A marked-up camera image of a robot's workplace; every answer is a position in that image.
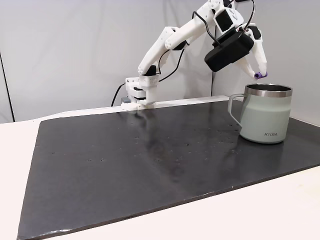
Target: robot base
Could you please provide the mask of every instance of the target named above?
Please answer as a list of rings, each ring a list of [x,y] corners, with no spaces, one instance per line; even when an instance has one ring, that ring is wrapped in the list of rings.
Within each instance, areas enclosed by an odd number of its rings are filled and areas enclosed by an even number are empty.
[[[151,105],[143,105],[136,102],[130,103],[122,103],[121,108],[126,111],[135,111],[135,110],[143,110],[143,109],[154,109],[156,107],[156,102]]]

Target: white wall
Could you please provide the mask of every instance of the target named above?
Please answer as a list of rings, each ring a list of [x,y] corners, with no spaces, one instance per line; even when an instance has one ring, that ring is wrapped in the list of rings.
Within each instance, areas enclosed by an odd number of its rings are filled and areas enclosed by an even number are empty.
[[[320,47],[318,0],[255,0],[253,22],[262,30],[268,61],[268,77],[259,83],[282,84],[293,88],[291,116],[320,125]],[[252,3],[238,3],[238,11],[248,19]],[[214,95],[243,93],[252,83],[236,66],[218,72]]]
[[[137,77],[165,26],[184,25],[206,0],[0,0],[0,47],[18,121],[108,107],[118,86]],[[209,96],[207,35],[160,84],[158,100]],[[162,69],[166,76],[179,53]],[[119,92],[126,97],[125,88]]]
[[[0,62],[0,124],[13,121],[3,69]]]

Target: white table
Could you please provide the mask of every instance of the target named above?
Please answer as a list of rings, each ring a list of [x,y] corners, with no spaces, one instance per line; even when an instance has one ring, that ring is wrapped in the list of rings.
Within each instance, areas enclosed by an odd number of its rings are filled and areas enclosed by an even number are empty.
[[[157,107],[226,101],[225,96],[160,102]],[[119,107],[63,112],[0,124],[0,239],[15,240],[43,120],[122,112]],[[319,240],[320,167],[53,240]]]

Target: stainless steel rim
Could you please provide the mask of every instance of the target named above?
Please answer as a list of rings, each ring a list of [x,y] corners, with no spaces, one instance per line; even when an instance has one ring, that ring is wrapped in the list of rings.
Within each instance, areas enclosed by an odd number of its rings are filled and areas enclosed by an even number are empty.
[[[288,86],[254,83],[245,86],[245,94],[268,98],[286,98],[292,96],[293,89]]]

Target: purple fingertip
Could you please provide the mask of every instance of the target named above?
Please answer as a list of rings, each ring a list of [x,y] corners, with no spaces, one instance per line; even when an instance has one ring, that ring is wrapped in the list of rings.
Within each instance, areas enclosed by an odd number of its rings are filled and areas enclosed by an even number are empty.
[[[263,78],[266,78],[268,77],[268,73],[266,72],[265,76],[262,76],[261,72],[257,72],[255,75],[254,75],[254,78],[255,79],[263,79]]]

